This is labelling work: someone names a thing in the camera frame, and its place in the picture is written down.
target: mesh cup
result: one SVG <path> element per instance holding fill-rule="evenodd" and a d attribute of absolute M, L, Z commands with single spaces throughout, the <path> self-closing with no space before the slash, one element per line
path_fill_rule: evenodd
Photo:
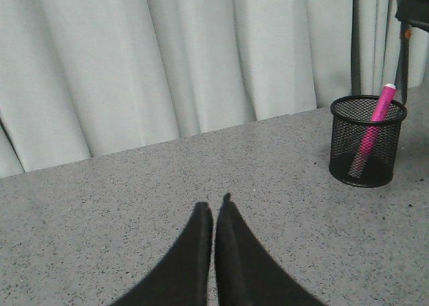
<path fill-rule="evenodd" d="M 390 103 L 383 121 L 371 121 L 377 96 L 348 96 L 330 106 L 334 115 L 330 173 L 356 187 L 380 187 L 393 177 L 397 142 L 407 109 Z"/>

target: white curtain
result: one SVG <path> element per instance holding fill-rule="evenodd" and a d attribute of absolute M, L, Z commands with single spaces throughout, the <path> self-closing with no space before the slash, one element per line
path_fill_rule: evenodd
<path fill-rule="evenodd" d="M 394 81 L 395 8 L 359 0 L 363 93 Z M 353 0 L 0 0 L 0 177 L 327 106 L 351 92 L 352 14 Z M 414 30 L 410 86 L 427 54 Z"/>

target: pink marker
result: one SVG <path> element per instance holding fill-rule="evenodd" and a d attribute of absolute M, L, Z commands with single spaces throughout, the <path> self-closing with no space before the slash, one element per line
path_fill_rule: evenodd
<path fill-rule="evenodd" d="M 396 87 L 388 83 L 384 86 L 381 91 L 381 96 L 378 99 L 377 105 L 373 115 L 371 116 L 371 121 L 383 121 L 386 116 L 387 111 L 389 110 L 389 105 L 395 96 Z M 363 168 L 371 151 L 373 150 L 374 142 L 377 139 L 380 127 L 370 126 L 365 131 L 365 135 L 362 138 L 361 145 L 359 146 L 359 151 L 356 153 L 355 159 L 349 170 L 349 175 L 359 179 L 362 175 Z"/>

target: gray speckled desk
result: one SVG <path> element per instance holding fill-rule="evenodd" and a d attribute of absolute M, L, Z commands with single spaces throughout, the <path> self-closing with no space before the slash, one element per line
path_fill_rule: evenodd
<path fill-rule="evenodd" d="M 410 91 L 393 181 L 328 172 L 318 109 L 0 180 L 2 305 L 108 305 L 232 192 L 269 253 L 329 305 L 429 301 L 429 105 Z M 214 271 L 209 305 L 217 305 Z"/>

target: pen holder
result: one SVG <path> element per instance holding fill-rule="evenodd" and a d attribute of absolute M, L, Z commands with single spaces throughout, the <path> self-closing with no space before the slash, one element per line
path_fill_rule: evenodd
<path fill-rule="evenodd" d="M 356 187 L 380 187 L 393 177 L 397 142 L 407 109 L 392 101 L 383 121 L 371 121 L 377 96 L 337 99 L 330 145 L 330 173 Z"/>

